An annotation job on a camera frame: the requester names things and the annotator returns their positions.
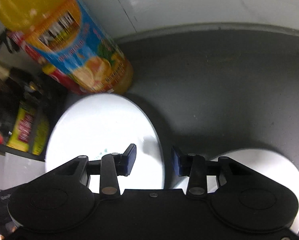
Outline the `upper red drink can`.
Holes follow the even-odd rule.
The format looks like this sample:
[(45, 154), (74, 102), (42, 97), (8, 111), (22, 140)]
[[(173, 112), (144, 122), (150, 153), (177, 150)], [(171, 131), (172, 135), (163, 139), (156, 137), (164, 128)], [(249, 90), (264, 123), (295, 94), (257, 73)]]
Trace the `upper red drink can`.
[(23, 50), (25, 51), (33, 60), (38, 64), (44, 65), (47, 60), (40, 55), (37, 51), (31, 48), (24, 39), (24, 34), (21, 31), (9, 32), (9, 37)]

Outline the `black metal spice rack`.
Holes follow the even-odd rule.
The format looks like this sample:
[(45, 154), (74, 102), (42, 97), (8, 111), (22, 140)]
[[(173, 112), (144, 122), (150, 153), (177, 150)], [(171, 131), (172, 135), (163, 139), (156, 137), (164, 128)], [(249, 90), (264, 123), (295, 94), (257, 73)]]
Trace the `black metal spice rack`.
[[(6, 46), (10, 53), (19, 51), (17, 44), (8, 37), (7, 30), (0, 32), (0, 48), (2, 46)], [(47, 143), (51, 131), (62, 114), (67, 94), (68, 92), (63, 86), (44, 74), (42, 70), (32, 73), (0, 62), (0, 152), (9, 152), (20, 157), (45, 161)], [(49, 121), (47, 142), (40, 155), (7, 147), (7, 141), (15, 125), (21, 102), (25, 102), (37, 110), (34, 128), (37, 127), (38, 118), (42, 115), (45, 115)]]

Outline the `soy sauce bottle yellow label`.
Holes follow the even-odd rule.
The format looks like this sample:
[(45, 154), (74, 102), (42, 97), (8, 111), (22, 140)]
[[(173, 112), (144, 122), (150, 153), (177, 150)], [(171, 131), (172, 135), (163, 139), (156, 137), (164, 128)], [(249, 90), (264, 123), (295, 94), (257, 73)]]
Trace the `soy sauce bottle yellow label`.
[(38, 118), (34, 128), (37, 110), (25, 102), (21, 102), (15, 125), (7, 141), (7, 147), (40, 155), (43, 152), (49, 133), (49, 121), (45, 115)]

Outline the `white deep plate blue script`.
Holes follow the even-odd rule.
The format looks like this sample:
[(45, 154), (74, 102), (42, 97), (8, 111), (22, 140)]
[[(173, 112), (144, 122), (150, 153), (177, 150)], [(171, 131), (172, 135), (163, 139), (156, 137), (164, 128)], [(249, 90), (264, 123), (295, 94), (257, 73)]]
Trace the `white deep plate blue script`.
[(165, 168), (157, 132), (143, 110), (114, 94), (87, 96), (70, 106), (55, 125), (45, 155), (47, 172), (78, 157), (100, 160), (123, 153), (130, 144), (137, 157), (129, 176), (119, 176), (120, 190), (162, 189)]

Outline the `plain white front plate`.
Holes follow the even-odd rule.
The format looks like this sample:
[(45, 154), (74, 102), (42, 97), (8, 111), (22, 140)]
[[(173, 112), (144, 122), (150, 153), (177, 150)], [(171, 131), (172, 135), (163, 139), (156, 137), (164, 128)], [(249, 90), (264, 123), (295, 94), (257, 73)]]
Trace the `plain white front plate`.
[(296, 195), (229, 157), (206, 160), (206, 196), (174, 190), (168, 202), (175, 239), (298, 239)]

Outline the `orange juice bottle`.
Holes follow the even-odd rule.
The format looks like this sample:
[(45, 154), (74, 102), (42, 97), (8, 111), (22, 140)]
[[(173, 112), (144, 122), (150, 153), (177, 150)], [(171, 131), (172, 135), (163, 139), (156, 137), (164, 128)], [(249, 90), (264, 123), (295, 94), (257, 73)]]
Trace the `orange juice bottle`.
[(81, 0), (0, 0), (0, 21), (87, 92), (123, 94), (132, 83), (130, 62)]

